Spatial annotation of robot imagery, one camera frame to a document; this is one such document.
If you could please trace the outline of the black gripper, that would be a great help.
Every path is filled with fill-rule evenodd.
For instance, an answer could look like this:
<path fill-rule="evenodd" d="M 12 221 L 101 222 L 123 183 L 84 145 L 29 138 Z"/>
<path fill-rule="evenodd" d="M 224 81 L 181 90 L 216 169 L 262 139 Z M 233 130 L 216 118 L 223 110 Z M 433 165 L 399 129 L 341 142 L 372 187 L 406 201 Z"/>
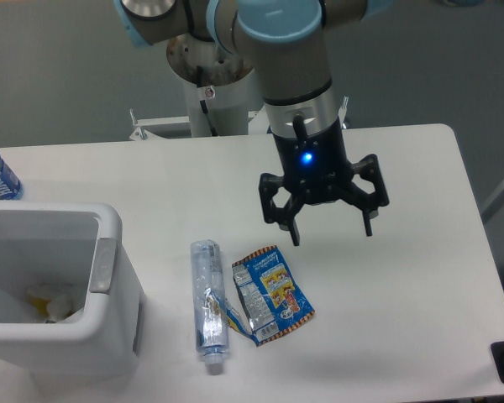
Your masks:
<path fill-rule="evenodd" d="M 338 199 L 361 211 L 365 235 L 371 237 L 371 220 L 390 199 L 376 154 L 368 154 L 350 163 L 344 147 L 340 121 L 312 137 L 304 144 L 297 138 L 274 137 L 281 159 L 283 176 L 260 175 L 260 205 L 265 223 L 277 223 L 287 231 L 294 246 L 300 245 L 296 215 L 304 202 L 318 205 Z M 283 207 L 274 200 L 285 187 L 291 193 Z"/>

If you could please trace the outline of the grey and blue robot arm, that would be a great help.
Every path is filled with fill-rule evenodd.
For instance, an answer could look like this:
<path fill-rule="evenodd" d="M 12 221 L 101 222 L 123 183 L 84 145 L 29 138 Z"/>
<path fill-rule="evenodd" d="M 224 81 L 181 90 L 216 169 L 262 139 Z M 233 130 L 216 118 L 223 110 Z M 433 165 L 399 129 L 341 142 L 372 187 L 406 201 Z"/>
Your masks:
<path fill-rule="evenodd" d="M 369 222 L 389 202 L 377 157 L 351 163 L 335 101 L 326 28 L 361 20 L 386 1 L 117 1 L 136 45 L 151 46 L 187 34 L 213 52 L 207 60 L 191 47 L 194 82 L 223 60 L 247 62 L 258 77 L 282 175 L 264 173 L 259 193 L 267 223 L 299 243 L 296 215 L 306 205 L 344 201 Z"/>

